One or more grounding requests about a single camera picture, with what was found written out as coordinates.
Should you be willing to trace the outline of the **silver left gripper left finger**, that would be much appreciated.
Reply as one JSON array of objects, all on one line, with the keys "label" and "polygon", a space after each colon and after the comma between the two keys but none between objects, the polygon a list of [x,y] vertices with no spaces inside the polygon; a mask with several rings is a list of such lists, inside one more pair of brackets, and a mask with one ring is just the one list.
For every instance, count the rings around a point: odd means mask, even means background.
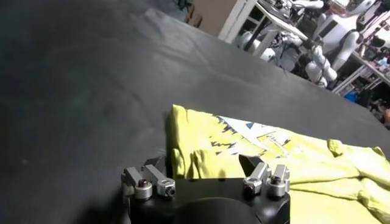
[{"label": "silver left gripper left finger", "polygon": [[125,168],[121,174],[122,194],[126,199],[149,200],[153,196],[171,199],[176,194],[176,182],[166,176],[166,157],[147,159],[139,171]]}]

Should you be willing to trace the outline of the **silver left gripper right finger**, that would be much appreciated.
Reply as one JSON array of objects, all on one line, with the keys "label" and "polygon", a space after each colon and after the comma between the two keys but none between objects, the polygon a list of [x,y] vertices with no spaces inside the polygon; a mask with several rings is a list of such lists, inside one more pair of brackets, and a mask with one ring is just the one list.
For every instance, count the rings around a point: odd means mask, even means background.
[{"label": "silver left gripper right finger", "polygon": [[246,177],[243,179],[243,194],[254,198],[263,191],[270,198],[282,198],[290,191],[290,171],[278,164],[272,171],[269,164],[259,157],[239,155],[239,163]]}]

